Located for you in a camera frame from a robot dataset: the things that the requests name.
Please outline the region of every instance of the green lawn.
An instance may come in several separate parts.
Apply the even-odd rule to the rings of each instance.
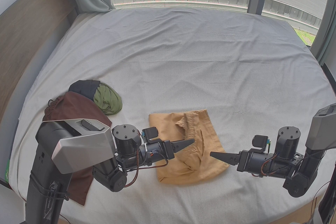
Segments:
[[[302,30],[299,30],[299,29],[295,29],[294,30],[296,31],[297,35],[301,38],[301,40],[308,46],[311,46],[312,43],[314,42],[314,39],[315,39],[315,36],[310,34],[310,33],[307,33],[306,31],[302,31]]]

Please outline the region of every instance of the folded tan pants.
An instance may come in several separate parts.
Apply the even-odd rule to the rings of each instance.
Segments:
[[[210,157],[210,151],[225,152],[207,110],[170,114],[150,114],[149,125],[156,127],[162,140],[195,142],[175,154],[166,167],[157,168],[157,178],[166,184],[193,184],[211,179],[229,164]]]

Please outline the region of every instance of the green tag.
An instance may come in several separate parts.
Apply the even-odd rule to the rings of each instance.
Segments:
[[[6,167],[6,173],[5,173],[5,180],[6,180],[6,182],[9,184],[9,179],[8,179],[8,177],[9,177],[9,159],[8,159],[8,161],[7,161],[7,167]]]

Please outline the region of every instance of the folded clothing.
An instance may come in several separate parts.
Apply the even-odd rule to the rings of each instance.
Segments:
[[[107,126],[112,122],[89,98],[76,92],[66,92],[55,101],[49,102],[44,110],[43,121],[71,120],[85,118],[98,120]],[[85,205],[86,195],[93,180],[92,167],[73,173],[68,187],[69,198],[75,202]]]
[[[94,101],[108,116],[118,113],[123,107],[120,95],[99,80],[78,80],[70,85],[69,91],[77,92]]]
[[[211,179],[229,164],[210,157],[210,151],[225,152],[207,110],[184,113],[150,114],[149,125],[156,127],[162,140],[195,142],[175,154],[166,167],[157,168],[157,178],[166,184],[193,184]]]

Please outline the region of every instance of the bed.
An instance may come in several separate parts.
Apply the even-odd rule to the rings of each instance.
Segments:
[[[251,148],[256,134],[269,136],[274,151],[286,125],[300,129],[304,153],[312,116],[336,102],[318,62],[285,21],[197,8],[82,14],[24,101],[9,168],[9,183],[24,199],[48,100],[79,79],[101,80],[121,95],[123,109],[109,117],[113,125],[144,129],[150,113],[207,109],[224,149],[235,153]],[[330,179],[335,157],[334,150],[326,153],[300,198],[281,179],[255,178],[233,166],[186,186],[161,184],[149,169],[118,193],[94,180],[85,206],[65,201],[61,214],[72,224],[269,223],[310,202]]]

